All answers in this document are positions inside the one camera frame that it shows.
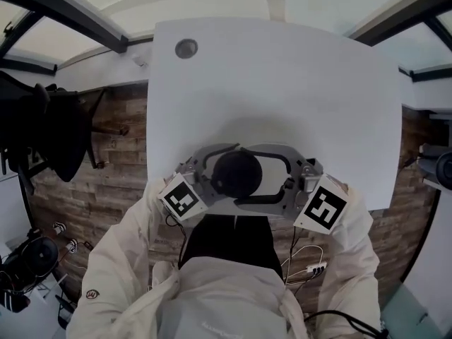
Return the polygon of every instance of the white table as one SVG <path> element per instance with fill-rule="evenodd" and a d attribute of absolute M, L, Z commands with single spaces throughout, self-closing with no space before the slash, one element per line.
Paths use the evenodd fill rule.
<path fill-rule="evenodd" d="M 198 43 L 190 59 L 174 52 L 184 38 Z M 245 18 L 159 23 L 148 178 L 168 176 L 202 145 L 287 143 L 358 188 L 369 210 L 387 208 L 400 152 L 399 80 L 398 67 L 371 47 L 315 28 Z M 280 169 L 264 168 L 270 179 L 258 193 L 278 189 Z"/>

